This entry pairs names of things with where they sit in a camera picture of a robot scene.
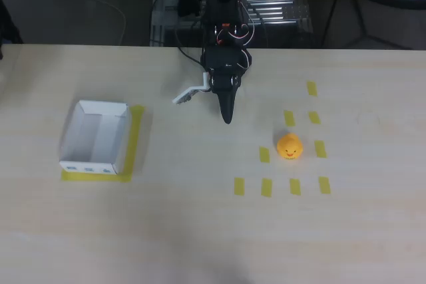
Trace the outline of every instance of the yellow tape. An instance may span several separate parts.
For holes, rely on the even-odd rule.
[[[131,106],[132,124],[128,135],[128,144],[126,151],[126,160],[121,174],[88,174],[79,172],[67,172],[62,170],[63,181],[110,181],[110,182],[130,182],[132,180],[134,157],[136,156],[136,148],[138,146],[139,128],[142,115],[144,113],[143,106]]]
[[[319,189],[321,190],[322,194],[331,194],[330,182],[328,181],[327,177],[320,176],[318,178],[318,182],[319,182]]]
[[[309,119],[311,119],[311,122],[313,124],[321,124],[321,119],[318,116],[318,113],[315,111],[310,111],[309,112]]]
[[[315,151],[317,152],[318,158],[327,158],[324,141],[315,141]]]
[[[270,198],[272,196],[272,180],[262,179],[262,191],[260,192],[263,196]]]
[[[295,196],[300,196],[300,181],[298,179],[290,179],[290,193]]]
[[[236,196],[244,195],[244,179],[243,178],[234,178],[234,194]]]
[[[270,157],[269,157],[269,149],[261,146],[259,148],[259,156],[260,161],[263,163],[270,163]]]
[[[318,96],[317,95],[317,84],[314,81],[306,81],[306,86],[308,88],[308,94],[310,96]]]
[[[296,125],[292,111],[284,110],[284,120],[286,121],[286,126],[295,126]]]

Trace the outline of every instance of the rubber duck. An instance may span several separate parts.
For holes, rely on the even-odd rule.
[[[285,159],[293,160],[302,155],[304,146],[294,133],[283,136],[277,143],[277,151]]]

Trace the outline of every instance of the white box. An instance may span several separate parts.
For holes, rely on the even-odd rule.
[[[65,132],[59,164],[68,172],[121,173],[131,122],[125,103],[80,100]]]

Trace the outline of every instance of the dark floor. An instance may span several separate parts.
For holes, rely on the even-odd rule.
[[[123,45],[148,45],[152,0],[105,0],[119,7],[127,19]],[[308,0],[314,32],[321,37],[332,0]],[[116,45],[122,32],[119,13],[88,0],[4,0],[26,43]],[[426,12],[393,9],[361,0],[367,28],[374,35],[426,49]],[[340,0],[326,47],[339,48],[359,30],[349,0]],[[385,49],[364,42],[359,49]]]

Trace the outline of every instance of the white table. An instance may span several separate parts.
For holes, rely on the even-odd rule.
[[[5,45],[1,282],[424,282],[424,53],[250,52],[226,125],[211,93],[171,103],[201,79],[176,49]],[[60,180],[57,147],[80,98],[146,106],[131,183]],[[274,151],[284,109],[304,142],[297,161]],[[234,195],[234,177],[245,178],[245,196]],[[262,178],[273,180],[271,198],[260,195]]]

